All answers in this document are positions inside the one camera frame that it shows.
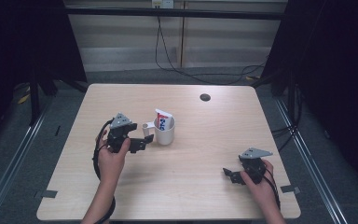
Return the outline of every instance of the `small dark object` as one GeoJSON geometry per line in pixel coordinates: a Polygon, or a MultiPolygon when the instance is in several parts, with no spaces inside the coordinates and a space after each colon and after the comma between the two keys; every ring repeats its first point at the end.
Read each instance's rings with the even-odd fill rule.
{"type": "Polygon", "coordinates": [[[201,96],[200,96],[200,99],[201,101],[210,101],[211,100],[211,96],[209,94],[206,94],[206,93],[203,93],[201,96]]]}

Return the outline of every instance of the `white cup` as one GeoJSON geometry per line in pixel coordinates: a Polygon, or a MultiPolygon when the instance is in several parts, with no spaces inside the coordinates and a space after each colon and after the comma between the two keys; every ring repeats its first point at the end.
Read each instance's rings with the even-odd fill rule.
{"type": "Polygon", "coordinates": [[[157,119],[155,119],[153,122],[147,122],[142,125],[142,128],[144,130],[144,135],[148,136],[149,130],[154,129],[156,140],[161,145],[169,145],[173,142],[173,136],[175,133],[175,118],[172,117],[170,127],[167,130],[160,130],[157,126],[157,119]]]}

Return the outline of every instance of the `black tape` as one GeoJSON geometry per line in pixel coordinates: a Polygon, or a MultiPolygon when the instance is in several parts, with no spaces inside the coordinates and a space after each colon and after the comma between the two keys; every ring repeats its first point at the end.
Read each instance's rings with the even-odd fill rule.
{"type": "Polygon", "coordinates": [[[58,191],[56,190],[39,190],[34,194],[34,198],[41,199],[41,198],[55,198],[58,191]]]}
{"type": "Polygon", "coordinates": [[[291,185],[281,186],[282,193],[293,192],[294,194],[298,194],[300,189],[298,187],[293,187],[291,185]]]}

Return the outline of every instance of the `black curtain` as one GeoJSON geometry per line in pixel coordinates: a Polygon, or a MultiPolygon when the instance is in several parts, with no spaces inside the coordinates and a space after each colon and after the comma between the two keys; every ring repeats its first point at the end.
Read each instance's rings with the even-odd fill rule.
{"type": "MultiPolygon", "coordinates": [[[[304,10],[298,2],[289,1],[288,13],[304,10]]],[[[327,0],[325,4],[323,0],[313,7],[315,12],[322,9],[319,20],[316,13],[311,23],[299,28],[301,32],[290,33],[287,22],[281,24],[263,75],[279,66],[293,71],[310,110],[358,172],[358,0],[327,0]],[[293,39],[302,44],[291,46],[288,41],[293,39]],[[292,59],[281,63],[282,55],[292,59]]],[[[274,92],[282,93],[288,80],[287,73],[277,77],[272,83],[274,92]]]]}
{"type": "Polygon", "coordinates": [[[13,88],[35,78],[45,94],[53,79],[87,82],[68,16],[40,14],[20,7],[64,7],[62,0],[0,1],[0,118],[13,88]]]}

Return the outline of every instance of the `finger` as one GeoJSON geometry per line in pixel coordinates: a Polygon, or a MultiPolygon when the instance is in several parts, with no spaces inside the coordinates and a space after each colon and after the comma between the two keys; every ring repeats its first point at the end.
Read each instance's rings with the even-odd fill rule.
{"type": "MultiPolygon", "coordinates": [[[[103,139],[103,137],[106,135],[106,133],[107,133],[107,130],[103,130],[103,134],[101,135],[101,139],[103,139]]],[[[95,137],[95,142],[98,141],[98,138],[100,138],[99,134],[95,137]]]]}
{"type": "Polygon", "coordinates": [[[268,172],[265,173],[265,176],[266,178],[268,178],[269,180],[273,180],[273,170],[274,170],[274,166],[269,162],[269,161],[266,161],[266,160],[262,160],[264,162],[264,164],[266,165],[266,169],[268,172]]]}
{"type": "Polygon", "coordinates": [[[240,171],[240,175],[242,177],[243,182],[248,186],[248,188],[253,188],[255,183],[253,182],[252,178],[244,171],[240,171]]]}
{"type": "Polygon", "coordinates": [[[266,164],[266,168],[272,173],[274,170],[274,166],[267,160],[262,160],[262,161],[264,162],[264,164],[266,164]]]}
{"type": "Polygon", "coordinates": [[[131,144],[131,140],[130,138],[126,138],[124,139],[124,142],[123,144],[121,145],[121,149],[120,151],[118,152],[118,155],[122,156],[122,157],[125,157],[127,152],[129,151],[130,149],[130,144],[131,144]]]}

